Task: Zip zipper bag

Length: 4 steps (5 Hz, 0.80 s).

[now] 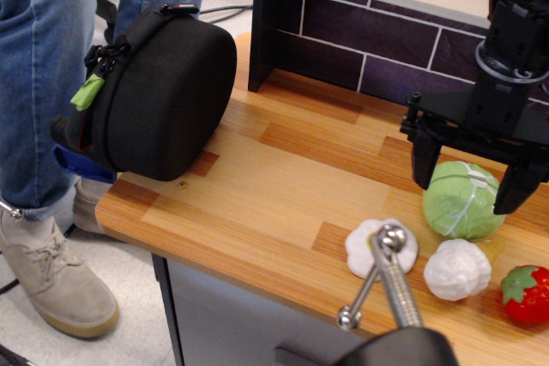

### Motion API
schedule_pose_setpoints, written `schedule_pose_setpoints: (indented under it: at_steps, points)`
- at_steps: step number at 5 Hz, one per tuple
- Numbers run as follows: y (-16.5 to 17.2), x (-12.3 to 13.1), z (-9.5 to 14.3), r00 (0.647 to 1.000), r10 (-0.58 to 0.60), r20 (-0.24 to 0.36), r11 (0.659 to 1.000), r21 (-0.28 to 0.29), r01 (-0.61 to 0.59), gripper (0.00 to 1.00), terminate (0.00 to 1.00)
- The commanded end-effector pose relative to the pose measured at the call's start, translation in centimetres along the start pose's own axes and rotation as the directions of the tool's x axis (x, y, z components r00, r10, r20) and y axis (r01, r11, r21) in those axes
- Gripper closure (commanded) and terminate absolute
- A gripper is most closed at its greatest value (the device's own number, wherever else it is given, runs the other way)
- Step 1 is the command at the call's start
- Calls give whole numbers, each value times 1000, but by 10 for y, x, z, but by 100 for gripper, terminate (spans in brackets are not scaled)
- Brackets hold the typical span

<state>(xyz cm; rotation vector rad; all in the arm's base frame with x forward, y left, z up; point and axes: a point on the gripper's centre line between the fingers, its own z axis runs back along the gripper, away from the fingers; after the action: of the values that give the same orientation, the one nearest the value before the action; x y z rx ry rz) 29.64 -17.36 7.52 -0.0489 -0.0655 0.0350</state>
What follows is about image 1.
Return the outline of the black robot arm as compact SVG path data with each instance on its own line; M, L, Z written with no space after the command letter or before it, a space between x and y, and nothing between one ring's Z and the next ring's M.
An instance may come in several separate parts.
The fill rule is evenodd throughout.
M548 117L529 102L548 78L548 0L490 0L489 21L475 50L475 84L410 94L401 132L422 189L442 147L506 165L493 211L510 214L548 180Z

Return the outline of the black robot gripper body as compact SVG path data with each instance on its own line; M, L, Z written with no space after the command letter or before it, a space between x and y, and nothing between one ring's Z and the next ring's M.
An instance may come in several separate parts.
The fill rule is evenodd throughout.
M414 92L401 131L414 143L429 136L442 147L506 165L548 163L548 121L528 107L528 98L547 72L483 73L454 92Z

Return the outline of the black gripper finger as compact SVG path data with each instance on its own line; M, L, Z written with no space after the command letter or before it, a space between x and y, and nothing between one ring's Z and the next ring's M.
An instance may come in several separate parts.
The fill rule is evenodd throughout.
M494 203L497 215L514 213L545 182L545 164L509 165Z
M413 143L413 180L428 189L441 151L441 142L429 136L418 136Z

